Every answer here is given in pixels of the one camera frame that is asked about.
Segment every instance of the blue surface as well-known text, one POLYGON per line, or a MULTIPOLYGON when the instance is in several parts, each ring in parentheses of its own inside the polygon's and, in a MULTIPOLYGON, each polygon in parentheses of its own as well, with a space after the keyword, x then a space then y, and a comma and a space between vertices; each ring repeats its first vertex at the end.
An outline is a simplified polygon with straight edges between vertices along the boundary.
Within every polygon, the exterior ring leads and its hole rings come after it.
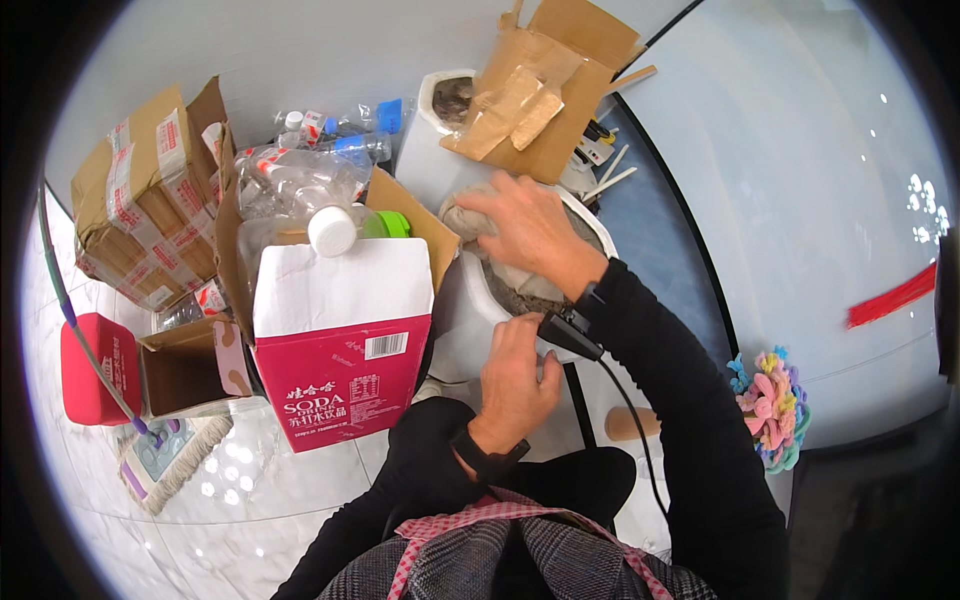
MULTIPOLYGON (((615 107, 603 125, 620 128, 613 144, 618 152, 623 144, 630 144, 613 175, 630 167, 636 171, 603 192, 597 217, 610 232, 620 260, 689 327, 717 367, 725 370, 732 359, 730 342, 707 268, 680 205, 623 110, 615 107)), ((598 179, 608 166, 595 169, 598 179)))

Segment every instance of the black sleeve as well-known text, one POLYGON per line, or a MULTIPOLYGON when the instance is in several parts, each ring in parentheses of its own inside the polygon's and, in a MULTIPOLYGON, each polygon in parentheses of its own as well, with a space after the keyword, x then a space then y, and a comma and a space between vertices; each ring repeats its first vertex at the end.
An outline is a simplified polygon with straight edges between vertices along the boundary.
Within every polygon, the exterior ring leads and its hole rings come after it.
POLYGON ((689 329, 612 259, 589 337, 623 365, 662 421, 672 560, 721 598, 785 598, 784 518, 728 378, 689 329))
POLYGON ((471 482, 450 438, 473 419, 466 404, 433 397, 411 406, 390 430, 390 449, 370 490, 329 518, 273 600, 313 600, 353 559, 378 545, 388 520, 456 513, 483 488, 471 482))

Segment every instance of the green bottle cap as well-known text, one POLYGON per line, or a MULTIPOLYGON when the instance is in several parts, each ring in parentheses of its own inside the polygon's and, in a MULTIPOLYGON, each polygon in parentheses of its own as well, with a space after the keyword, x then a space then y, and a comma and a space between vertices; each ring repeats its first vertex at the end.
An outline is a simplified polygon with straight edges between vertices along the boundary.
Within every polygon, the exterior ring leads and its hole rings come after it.
POLYGON ((410 237, 410 224, 402 214, 395 210, 377 210, 376 216, 383 223, 388 237, 410 237))

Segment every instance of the colorful pipe cleaner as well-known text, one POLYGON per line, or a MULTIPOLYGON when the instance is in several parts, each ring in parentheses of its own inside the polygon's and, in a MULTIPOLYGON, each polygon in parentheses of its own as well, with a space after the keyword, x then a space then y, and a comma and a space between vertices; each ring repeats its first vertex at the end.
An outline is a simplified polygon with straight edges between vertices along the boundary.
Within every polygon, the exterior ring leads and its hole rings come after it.
POLYGON ((806 392, 800 387, 796 367, 787 367, 786 349, 761 352, 754 364, 760 372, 753 377, 743 369, 743 354, 727 363, 736 373, 730 386, 737 393, 736 403, 743 411, 743 421, 754 436, 754 449, 768 473, 790 470, 800 458, 806 428, 810 426, 810 409, 806 392))

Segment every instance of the gray rag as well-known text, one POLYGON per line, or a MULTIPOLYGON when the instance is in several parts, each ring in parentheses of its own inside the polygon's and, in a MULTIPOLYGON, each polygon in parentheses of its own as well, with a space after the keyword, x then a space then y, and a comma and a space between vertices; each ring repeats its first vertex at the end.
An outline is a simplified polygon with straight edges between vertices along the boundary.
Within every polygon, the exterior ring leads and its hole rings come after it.
POLYGON ((481 192, 488 196, 496 195, 496 190, 489 183, 468 185, 451 194, 440 207, 437 216, 444 222, 444 225, 464 240, 464 250, 473 252, 480 258, 490 261, 493 274, 513 288, 515 292, 522 296, 563 303, 564 293, 545 277, 493 260, 480 249, 480 246, 476 243, 479 236, 497 235, 499 231, 496 224, 487 215, 456 205, 458 197, 474 192, 481 192))

